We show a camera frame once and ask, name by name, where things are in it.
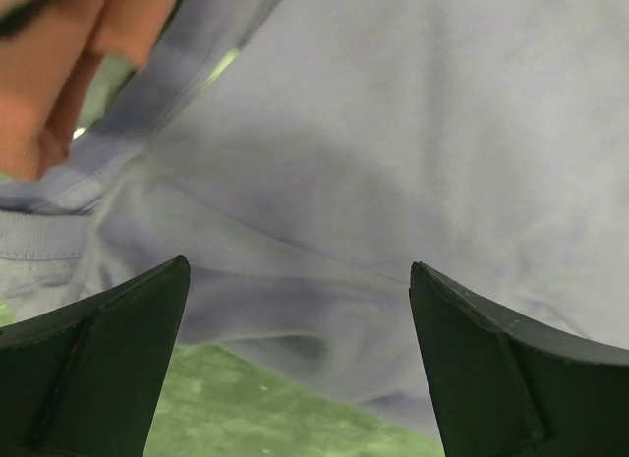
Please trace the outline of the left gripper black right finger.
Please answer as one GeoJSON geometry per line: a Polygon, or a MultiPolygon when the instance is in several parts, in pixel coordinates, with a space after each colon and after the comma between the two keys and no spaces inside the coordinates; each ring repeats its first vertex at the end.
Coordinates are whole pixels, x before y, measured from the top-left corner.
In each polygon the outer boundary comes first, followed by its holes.
{"type": "Polygon", "coordinates": [[[628,453],[628,353],[484,298],[423,263],[409,289],[448,457],[628,453]]]}

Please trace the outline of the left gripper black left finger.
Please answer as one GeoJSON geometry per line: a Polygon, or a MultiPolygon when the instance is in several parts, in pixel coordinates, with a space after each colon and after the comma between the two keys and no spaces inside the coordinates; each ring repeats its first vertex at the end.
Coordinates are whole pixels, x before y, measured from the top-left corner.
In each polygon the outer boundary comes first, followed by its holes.
{"type": "Polygon", "coordinates": [[[178,256],[111,290],[2,327],[2,455],[143,455],[190,271],[178,256]]]}

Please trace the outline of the purple t-shirt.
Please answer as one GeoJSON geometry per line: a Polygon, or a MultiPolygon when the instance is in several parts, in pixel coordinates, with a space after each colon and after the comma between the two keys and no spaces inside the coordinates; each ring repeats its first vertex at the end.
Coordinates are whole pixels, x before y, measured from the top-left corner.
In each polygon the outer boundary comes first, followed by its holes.
{"type": "Polygon", "coordinates": [[[436,434],[411,266],[628,344],[628,0],[182,0],[37,182],[1,186],[25,320],[175,256],[218,342],[436,434]]]}

